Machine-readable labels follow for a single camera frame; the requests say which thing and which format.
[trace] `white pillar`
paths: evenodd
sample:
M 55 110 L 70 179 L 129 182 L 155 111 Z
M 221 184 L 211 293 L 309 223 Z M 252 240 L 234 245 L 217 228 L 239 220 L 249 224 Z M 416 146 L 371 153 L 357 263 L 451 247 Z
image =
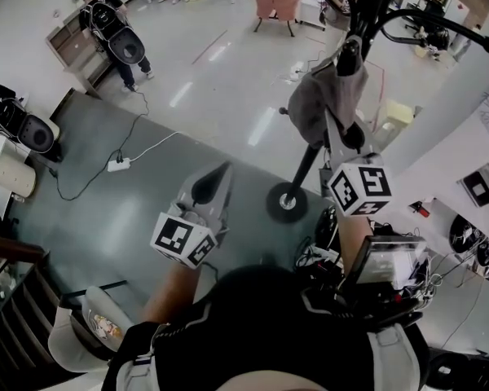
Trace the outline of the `white pillar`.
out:
M 489 16 L 482 34 L 489 36 Z M 489 135 L 471 116 L 488 91 L 489 54 L 473 43 L 414 122 L 382 152 L 393 172 L 397 207 L 445 191 L 489 162 Z

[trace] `round base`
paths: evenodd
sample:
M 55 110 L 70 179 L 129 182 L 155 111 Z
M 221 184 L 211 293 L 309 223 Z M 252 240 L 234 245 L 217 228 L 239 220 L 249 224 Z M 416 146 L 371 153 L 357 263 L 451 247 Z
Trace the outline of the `round base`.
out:
M 291 182 L 282 182 L 268 192 L 267 212 L 277 222 L 295 223 L 308 211 L 308 199 L 302 189 L 297 191 L 295 198 L 289 204 L 285 203 L 286 193 L 291 185 Z

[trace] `chair leg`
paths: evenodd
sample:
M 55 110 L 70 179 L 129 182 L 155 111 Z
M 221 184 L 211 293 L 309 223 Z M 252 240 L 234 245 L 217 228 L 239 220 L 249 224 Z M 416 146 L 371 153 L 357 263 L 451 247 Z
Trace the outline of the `chair leg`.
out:
M 255 28 L 254 32 L 258 31 L 259 26 L 261 26 L 261 23 L 262 23 L 262 17 L 259 18 L 259 24 L 258 24 L 257 28 Z
M 293 31 L 292 31 L 292 28 L 290 27 L 290 21 L 288 20 L 286 23 L 288 24 L 288 29 L 290 29 L 290 34 L 292 35 L 292 37 L 295 37 L 295 35 L 293 34 Z

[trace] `power strip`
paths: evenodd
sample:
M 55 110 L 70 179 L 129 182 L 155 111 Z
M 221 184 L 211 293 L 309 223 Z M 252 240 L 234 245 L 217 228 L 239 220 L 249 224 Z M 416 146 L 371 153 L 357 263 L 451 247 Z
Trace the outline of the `power strip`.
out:
M 122 171 L 123 169 L 128 168 L 130 168 L 130 158 L 123 158 L 123 162 L 110 160 L 107 165 L 107 171 L 109 173 L 115 173 L 116 171 Z

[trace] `pink chair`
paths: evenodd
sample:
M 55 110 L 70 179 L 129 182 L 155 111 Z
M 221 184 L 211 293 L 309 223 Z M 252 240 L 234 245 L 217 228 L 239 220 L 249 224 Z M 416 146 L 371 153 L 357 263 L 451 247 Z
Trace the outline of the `pink chair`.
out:
M 294 20 L 297 23 L 297 19 L 295 19 L 295 14 L 297 11 L 297 7 L 299 6 L 299 0 L 255 0 L 258 4 L 258 17 L 259 24 L 257 28 L 255 28 L 254 32 L 257 32 L 259 26 L 261 26 L 263 19 L 277 19 L 281 22 L 286 22 L 288 24 L 288 29 L 292 37 L 293 34 L 292 28 L 290 27 L 290 20 Z

